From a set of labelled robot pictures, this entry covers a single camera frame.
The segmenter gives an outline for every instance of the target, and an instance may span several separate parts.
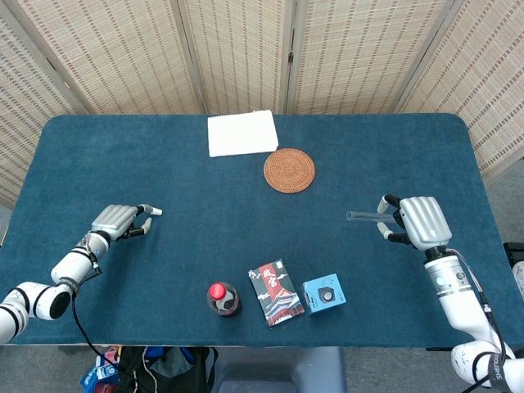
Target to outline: robotic arm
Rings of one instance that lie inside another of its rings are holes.
[[[511,349],[499,339],[501,336],[486,296],[465,259],[457,251],[445,247],[451,239],[451,231],[438,202],[433,197],[399,199],[385,195],[378,204],[378,214],[383,215],[389,206],[396,208],[393,219],[406,233],[394,233],[380,220],[378,230],[390,242],[412,245],[425,253],[424,267],[449,324],[475,339],[451,351],[455,372],[473,385],[478,386],[484,380],[483,386],[497,391],[524,393],[524,359],[515,359]],[[482,306],[460,260],[472,276]]]
[[[20,335],[29,317],[53,320],[60,318],[80,285],[100,274],[98,261],[111,242],[145,235],[151,228],[151,217],[139,228],[133,225],[141,213],[162,215],[162,210],[149,205],[109,205],[91,225],[91,231],[52,269],[54,287],[37,282],[23,282],[11,289],[0,304],[0,345]]]

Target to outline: white notepad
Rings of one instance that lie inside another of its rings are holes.
[[[271,111],[210,117],[207,137],[210,157],[262,153],[275,151],[278,147]]]

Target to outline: round rattan coaster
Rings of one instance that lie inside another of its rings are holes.
[[[292,194],[305,190],[314,178],[314,163],[303,151],[279,149],[264,164],[264,176],[275,190]]]

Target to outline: floor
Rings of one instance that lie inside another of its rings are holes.
[[[487,188],[503,242],[524,242],[524,161]],[[0,207],[0,239],[9,212]],[[0,347],[3,393],[71,393],[94,355],[87,347]],[[348,392],[460,392],[467,385],[455,374],[447,352],[346,348]]]

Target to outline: table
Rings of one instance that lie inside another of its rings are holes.
[[[268,154],[209,158],[205,115],[58,116],[43,130],[0,250],[0,290],[51,283],[52,267],[111,203],[164,210],[145,237],[111,245],[86,283],[79,318],[93,342],[189,346],[454,346],[414,249],[381,239],[346,211],[373,211],[384,193],[434,196],[477,271],[504,338],[524,344],[519,299],[467,130],[448,114],[277,115],[280,147],[306,151],[304,192],[268,186]],[[337,273],[343,306],[269,330],[247,276],[282,258],[298,288]],[[214,281],[232,283],[242,312],[208,309]],[[83,339],[70,310],[31,319],[16,344]]]

